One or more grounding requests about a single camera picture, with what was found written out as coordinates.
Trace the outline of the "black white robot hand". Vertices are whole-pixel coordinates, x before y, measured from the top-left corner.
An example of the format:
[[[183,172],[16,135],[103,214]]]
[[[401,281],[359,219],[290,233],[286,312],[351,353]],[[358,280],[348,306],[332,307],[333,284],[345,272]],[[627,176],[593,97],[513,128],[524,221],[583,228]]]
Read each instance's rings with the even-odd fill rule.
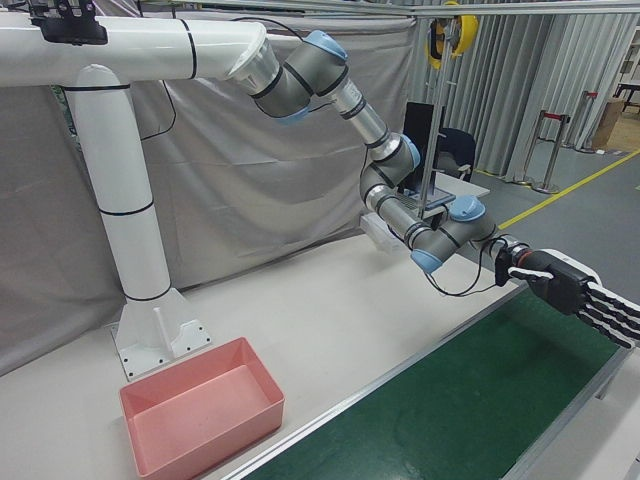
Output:
[[[639,306],[603,286],[590,267],[553,249],[518,244],[501,250],[498,273],[526,281],[540,299],[574,315],[615,344],[639,346]]]

